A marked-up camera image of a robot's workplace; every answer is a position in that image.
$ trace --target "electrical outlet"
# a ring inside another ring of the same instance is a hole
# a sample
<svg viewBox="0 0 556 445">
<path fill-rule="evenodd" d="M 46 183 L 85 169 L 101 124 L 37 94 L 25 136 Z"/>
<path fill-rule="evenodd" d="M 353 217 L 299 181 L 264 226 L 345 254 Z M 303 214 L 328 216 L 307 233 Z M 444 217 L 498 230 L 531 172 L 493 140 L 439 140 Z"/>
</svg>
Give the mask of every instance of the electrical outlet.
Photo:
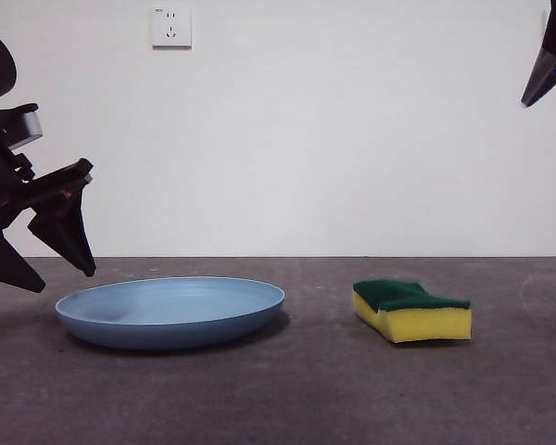
<svg viewBox="0 0 556 445">
<path fill-rule="evenodd" d="M 192 8 L 187 5 L 156 7 L 152 11 L 152 45 L 192 47 Z"/>
</svg>

